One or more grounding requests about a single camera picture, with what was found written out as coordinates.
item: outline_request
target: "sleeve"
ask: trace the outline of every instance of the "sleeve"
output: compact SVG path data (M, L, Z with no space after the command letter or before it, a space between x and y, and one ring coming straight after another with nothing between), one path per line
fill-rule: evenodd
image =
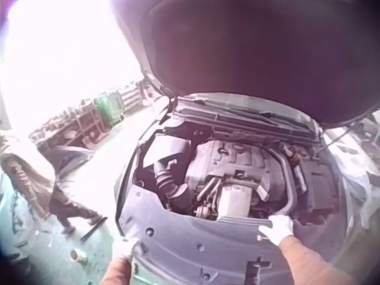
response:
M25 196L28 203L37 211L38 215L44 217L47 213L38 204L36 194L31 188L29 177L23 170L21 164L19 164L16 159L9 158L5 163L5 171L11 176L11 180L17 187L17 190Z
M127 259L117 258L108 266L100 285L129 285L132 267Z
M299 239L288 236L280 249L287 260L295 285L351 285L353 279L324 261L318 253L303 246Z

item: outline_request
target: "trousers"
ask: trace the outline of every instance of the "trousers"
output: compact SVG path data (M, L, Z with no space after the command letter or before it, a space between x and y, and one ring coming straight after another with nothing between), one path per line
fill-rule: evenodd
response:
M53 215L57 216L58 221L64 227L71 225L68 218L81 217L84 219L92 219L99 215L94 210L69 199L58 186L54 187L49 209Z

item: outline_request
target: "coolant hose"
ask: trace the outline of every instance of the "coolant hose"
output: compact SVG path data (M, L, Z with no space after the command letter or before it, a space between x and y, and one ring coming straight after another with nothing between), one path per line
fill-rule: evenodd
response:
M275 215L289 215L289 213L297 207L297 190L293 180L292 170L290 169L289 162L282 153L271 147L267 147L265 150L279 162L285 178L287 203L281 210L277 211Z

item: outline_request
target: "mechanic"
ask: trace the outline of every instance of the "mechanic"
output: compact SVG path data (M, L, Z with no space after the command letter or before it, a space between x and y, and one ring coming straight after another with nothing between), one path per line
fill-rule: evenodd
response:
M345 285L353 279L323 260L316 252L294 237L289 216L270 216L273 227L259 226L259 231L277 245L287 260L295 285ZM100 285L127 285L131 279L131 259L137 240L117 241L113 244L112 261Z
M75 230L68 218L90 219L94 225L102 216L85 206L71 201L59 189L53 166L28 139L21 140L12 131L0 130L0 162L13 188L21 193L38 216L46 219L57 216L63 225L63 234Z

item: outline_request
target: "dirty floor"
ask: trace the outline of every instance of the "dirty floor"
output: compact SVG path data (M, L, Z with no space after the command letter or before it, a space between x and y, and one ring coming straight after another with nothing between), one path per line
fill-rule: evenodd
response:
M11 200L13 189L3 176L4 198L0 203L0 244L7 254L28 257L31 268L22 270L20 275L33 279L41 285L93 285L99 284L112 257L113 237L118 235L115 224L115 198L113 186L125 163L134 151L141 134L151 124L166 104L161 98L152 106L127 116L114 126L109 135L96 146L95 156L85 165L64 179L64 191L74 200L108 217L86 242L80 237L91 228L80 218L71 219L77 227L70 237L60 234L62 226L54 216L46 221L33 221L26 201L21 198L16 206L17 214L23 220L23 229L16 235L12 232ZM20 248L18 242L27 244ZM71 262L71 250L79 249L88 258L86 265Z

